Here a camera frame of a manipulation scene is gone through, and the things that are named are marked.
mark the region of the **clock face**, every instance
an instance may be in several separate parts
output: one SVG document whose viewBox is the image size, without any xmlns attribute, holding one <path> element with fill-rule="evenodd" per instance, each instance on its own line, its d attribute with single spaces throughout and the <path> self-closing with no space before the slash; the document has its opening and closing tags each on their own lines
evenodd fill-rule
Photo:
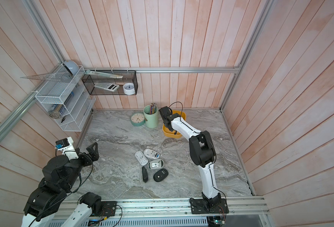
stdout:
<svg viewBox="0 0 334 227">
<path fill-rule="evenodd" d="M 134 122 L 134 123 L 140 123 L 140 122 L 144 121 L 144 115 L 142 113 L 135 113 L 130 118 L 130 120 L 132 120 L 132 122 Z"/>
</svg>

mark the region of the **marble table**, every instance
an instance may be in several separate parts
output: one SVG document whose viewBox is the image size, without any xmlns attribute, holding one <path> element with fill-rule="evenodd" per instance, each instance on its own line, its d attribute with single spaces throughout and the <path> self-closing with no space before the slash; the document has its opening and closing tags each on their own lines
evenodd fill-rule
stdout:
<svg viewBox="0 0 334 227">
<path fill-rule="evenodd" d="M 89 179 L 77 193 L 67 199 L 77 200 L 88 191 L 102 199 L 140 199 L 201 197 L 202 183 L 197 166 L 190 158 L 188 141 L 165 137 L 162 120 L 154 129 L 135 127 L 130 116 L 137 111 L 97 111 L 83 141 L 81 152 L 98 143 L 100 158 L 94 162 Z M 222 114 L 216 109 L 186 110 L 186 121 L 195 128 L 210 132 L 216 150 L 215 178 L 218 189 L 226 196 L 249 196 L 251 191 L 238 161 L 237 151 L 227 132 Z M 169 176 L 157 183 L 147 170 L 149 181 L 142 180 L 142 166 L 135 159 L 137 151 L 151 148 L 161 154 Z M 82 179 L 91 166 L 82 170 Z"/>
</svg>

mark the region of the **green cup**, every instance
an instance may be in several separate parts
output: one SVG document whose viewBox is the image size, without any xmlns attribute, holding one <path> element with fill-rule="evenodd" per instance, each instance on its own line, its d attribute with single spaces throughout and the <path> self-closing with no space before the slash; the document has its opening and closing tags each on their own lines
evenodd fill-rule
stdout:
<svg viewBox="0 0 334 227">
<path fill-rule="evenodd" d="M 158 125 L 158 115 L 159 115 L 158 108 L 154 114 L 149 114 L 149 111 L 150 111 L 150 106 L 148 105 L 144 108 L 143 111 L 144 119 L 146 121 L 146 126 L 148 128 L 155 128 Z"/>
</svg>

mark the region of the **black remote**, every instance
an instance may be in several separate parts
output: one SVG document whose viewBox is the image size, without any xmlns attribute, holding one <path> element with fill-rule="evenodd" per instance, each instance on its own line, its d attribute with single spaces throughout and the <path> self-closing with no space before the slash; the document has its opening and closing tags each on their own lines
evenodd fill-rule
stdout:
<svg viewBox="0 0 334 227">
<path fill-rule="evenodd" d="M 166 169 L 160 169 L 153 175 L 155 182 L 161 182 L 168 176 L 168 171 Z"/>
<path fill-rule="evenodd" d="M 144 166 L 142 167 L 142 175 L 143 175 L 143 182 L 146 183 L 148 181 L 148 173 L 147 169 Z"/>
</svg>

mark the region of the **yellow bowl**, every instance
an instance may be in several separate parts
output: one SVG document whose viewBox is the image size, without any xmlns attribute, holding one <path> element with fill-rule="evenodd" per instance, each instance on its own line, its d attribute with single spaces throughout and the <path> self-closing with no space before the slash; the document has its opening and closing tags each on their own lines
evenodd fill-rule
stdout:
<svg viewBox="0 0 334 227">
<path fill-rule="evenodd" d="M 178 113 L 179 115 L 182 116 L 183 120 L 186 120 L 186 113 L 185 112 L 182 112 L 181 114 L 181 111 L 179 110 L 172 110 L 172 113 Z M 171 138 L 175 138 L 175 139 L 178 139 L 178 138 L 181 138 L 181 133 L 177 132 L 175 134 L 175 131 L 170 131 L 168 128 L 165 127 L 165 125 L 162 126 L 162 130 L 163 130 L 163 133 L 165 134 L 165 136 L 167 137 L 171 137 Z"/>
</svg>

